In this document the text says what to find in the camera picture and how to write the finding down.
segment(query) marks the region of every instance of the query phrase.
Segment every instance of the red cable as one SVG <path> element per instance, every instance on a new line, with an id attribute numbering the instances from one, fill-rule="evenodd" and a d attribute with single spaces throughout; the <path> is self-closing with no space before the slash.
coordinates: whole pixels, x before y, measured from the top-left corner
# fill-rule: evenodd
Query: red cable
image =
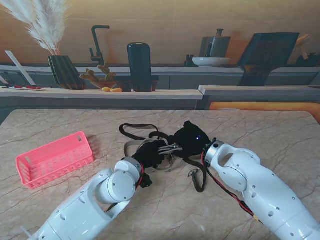
<path id="1" fill-rule="evenodd" d="M 205 154 L 205 152 L 203 151 L 202 154 L 201 154 L 201 161 L 202 161 L 203 166 L 206 167 L 206 165 L 205 165 L 205 160 L 204 160 L 204 154 Z M 218 179 L 216 179 L 214 176 L 212 176 L 212 177 L 213 177 L 213 180 L 214 180 L 221 188 L 223 188 L 225 191 L 228 191 L 228 189 L 227 189 L 221 182 L 219 182 Z M 241 201 L 240 201 L 240 199 L 238 198 L 237 195 L 235 195 L 234 193 L 231 192 L 231 197 L 233 197 L 233 198 L 239 203 L 239 205 L 240 205 L 242 208 L 244 208 L 249 214 L 251 213 L 252 215 L 254 215 L 254 213 L 253 213 L 251 210 L 249 210 L 248 208 L 246 208 L 246 207 L 241 203 Z"/>
<path id="2" fill-rule="evenodd" d="M 137 188 L 140 186 L 140 184 L 141 184 L 141 182 L 142 182 L 143 175 L 144 175 L 144 173 L 145 173 L 145 167 L 142 165 L 142 163 L 140 163 L 140 165 L 141 165 L 141 167 L 142 167 L 141 177 L 140 177 L 139 183 L 138 183 L 138 185 L 135 187 L 135 189 L 137 189 Z"/>

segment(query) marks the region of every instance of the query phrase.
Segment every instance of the pink plastic basket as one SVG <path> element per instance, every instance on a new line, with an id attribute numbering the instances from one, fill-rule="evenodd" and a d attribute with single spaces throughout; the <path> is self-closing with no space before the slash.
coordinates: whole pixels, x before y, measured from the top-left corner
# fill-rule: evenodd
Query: pink plastic basket
<path id="1" fill-rule="evenodd" d="M 30 189 L 71 173 L 94 161 L 83 131 L 18 156 L 16 168 L 21 183 Z"/>

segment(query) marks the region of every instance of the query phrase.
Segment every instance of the faucet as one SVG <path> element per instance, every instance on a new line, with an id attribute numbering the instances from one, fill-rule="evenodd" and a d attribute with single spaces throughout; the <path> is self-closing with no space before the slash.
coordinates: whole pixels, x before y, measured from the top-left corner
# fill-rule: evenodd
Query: faucet
<path id="1" fill-rule="evenodd" d="M 91 61 L 93 61 L 93 62 L 98 61 L 99 65 L 104 65 L 105 64 L 104 56 L 102 55 L 102 52 L 100 51 L 99 42 L 98 42 L 98 38 L 97 38 L 97 34 L 96 34 L 96 29 L 110 29 L 110 26 L 94 25 L 91 28 L 94 43 L 95 43 L 95 48 L 96 48 L 96 56 L 94 55 L 94 51 L 92 50 L 92 48 L 89 49 L 90 53 L 91 53 Z"/>

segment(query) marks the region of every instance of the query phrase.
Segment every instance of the dark green vase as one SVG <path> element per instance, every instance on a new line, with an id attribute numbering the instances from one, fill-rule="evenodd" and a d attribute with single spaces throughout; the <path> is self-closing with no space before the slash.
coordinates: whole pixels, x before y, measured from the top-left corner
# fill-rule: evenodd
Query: dark green vase
<path id="1" fill-rule="evenodd" d="M 85 83 L 68 56 L 49 56 L 50 68 L 56 84 L 68 90 L 83 90 Z"/>

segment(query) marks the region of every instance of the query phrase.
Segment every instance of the robotic arm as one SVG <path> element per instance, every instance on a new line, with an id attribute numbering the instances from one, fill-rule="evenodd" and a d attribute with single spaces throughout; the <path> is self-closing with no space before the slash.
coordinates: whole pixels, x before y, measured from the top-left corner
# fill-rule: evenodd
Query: robotic arm
<path id="1" fill-rule="evenodd" d="M 320 225 L 254 152 L 214 139 L 205 148 L 204 160 L 230 188 L 242 192 L 255 218 L 279 239 L 320 240 Z M 119 161 L 114 171 L 102 170 L 59 205 L 29 240 L 95 239 L 130 203 L 142 174 L 143 166 L 131 157 Z M 97 201 L 116 205 L 104 212 Z"/>
<path id="2" fill-rule="evenodd" d="M 319 240 L 320 225 L 297 195 L 252 151 L 213 140 L 204 160 L 232 189 L 242 192 L 246 205 L 281 240 Z M 224 166 L 219 163 L 230 157 Z"/>
<path id="3" fill-rule="evenodd" d="M 29 240 L 95 239 L 130 203 L 142 168 L 138 161 L 126 157 L 114 171 L 100 171 L 60 204 Z M 104 212 L 96 200 L 117 205 Z"/>

